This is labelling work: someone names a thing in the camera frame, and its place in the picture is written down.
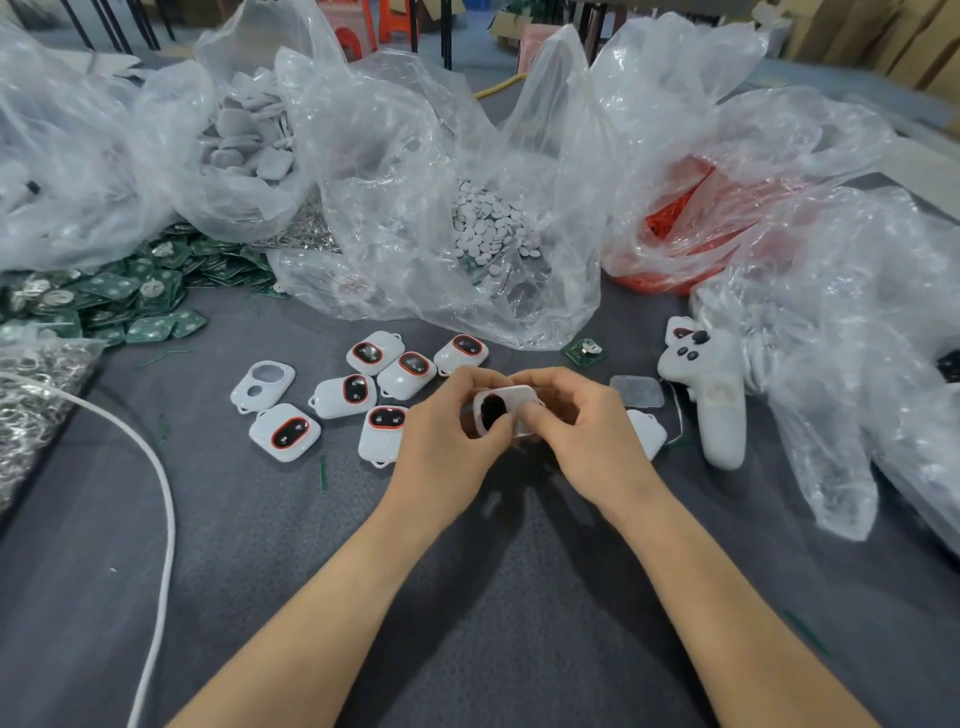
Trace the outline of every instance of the forearm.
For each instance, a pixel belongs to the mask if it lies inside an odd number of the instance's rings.
[[[736,726],[875,726],[669,492],[611,522],[639,558],[715,713]]]
[[[381,505],[171,726],[329,726],[435,534]]]

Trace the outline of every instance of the hand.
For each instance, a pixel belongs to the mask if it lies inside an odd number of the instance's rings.
[[[613,389],[562,367],[518,372],[510,381],[537,390],[546,407],[525,402],[520,419],[549,443],[570,485],[608,520],[627,499],[665,490]]]
[[[433,395],[411,407],[384,503],[425,519],[433,536],[466,511],[491,465],[510,446],[515,418],[504,415],[485,437],[476,438],[472,417],[462,425],[460,410],[480,390],[508,386],[498,372],[459,367]]]

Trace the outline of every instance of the white cord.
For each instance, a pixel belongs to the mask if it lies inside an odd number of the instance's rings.
[[[673,403],[677,405],[677,422],[680,423],[680,434],[673,438],[673,440],[668,440],[665,443],[666,445],[673,445],[684,436],[684,413],[680,411],[680,400],[677,399],[677,388],[673,386],[673,382],[667,379],[663,379],[662,381],[670,385],[670,391],[673,392]]]
[[[160,464],[160,459],[156,456],[153,449],[147,445],[146,441],[140,437],[136,431],[119,418],[101,409],[96,404],[91,404],[86,400],[64,392],[57,387],[52,387],[43,382],[34,381],[25,376],[13,374],[12,372],[0,372],[0,379],[9,379],[17,384],[28,387],[37,387],[46,391],[48,394],[62,397],[65,400],[72,401],[84,409],[88,409],[101,417],[117,425],[120,429],[130,435],[131,439],[137,443],[147,457],[150,464],[156,470],[156,476],[160,480],[160,490],[163,491],[163,507],[167,516],[167,550],[163,558],[163,574],[160,576],[160,596],[156,601],[156,624],[154,625],[154,638],[150,642],[150,650],[147,652],[147,662],[143,666],[143,672],[140,674],[140,683],[136,686],[136,695],[133,697],[133,707],[130,711],[130,717],[127,719],[127,728],[136,728],[140,723],[140,714],[143,713],[143,704],[147,698],[147,689],[150,687],[151,678],[154,675],[156,666],[156,656],[160,651],[160,643],[163,642],[163,626],[167,619],[167,595],[170,593],[170,574],[174,567],[174,545],[177,541],[177,524],[174,516],[174,499],[170,493],[170,482],[167,480],[167,473]]]

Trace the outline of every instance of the orange stool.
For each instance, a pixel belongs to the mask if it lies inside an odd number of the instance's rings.
[[[389,43],[394,33],[403,33],[410,37],[410,0],[405,0],[404,12],[390,10],[390,0],[378,0],[380,8],[380,42]],[[417,40],[420,40],[420,27],[417,28]]]
[[[520,57],[516,60],[516,72],[530,73],[530,66],[533,65],[543,42],[560,29],[559,25],[541,23],[530,23],[524,27],[523,37],[520,39]]]
[[[337,40],[354,59],[362,59],[376,50],[376,31],[370,0],[322,0],[317,3]]]

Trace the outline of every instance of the person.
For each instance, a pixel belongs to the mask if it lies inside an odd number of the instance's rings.
[[[510,414],[471,439],[463,406],[511,384],[534,387],[546,403],[525,403],[520,419],[646,569],[721,725],[876,726],[671,495],[613,389],[563,368],[506,377],[473,367],[410,409],[370,517],[171,726],[334,724],[400,586],[513,440]]]

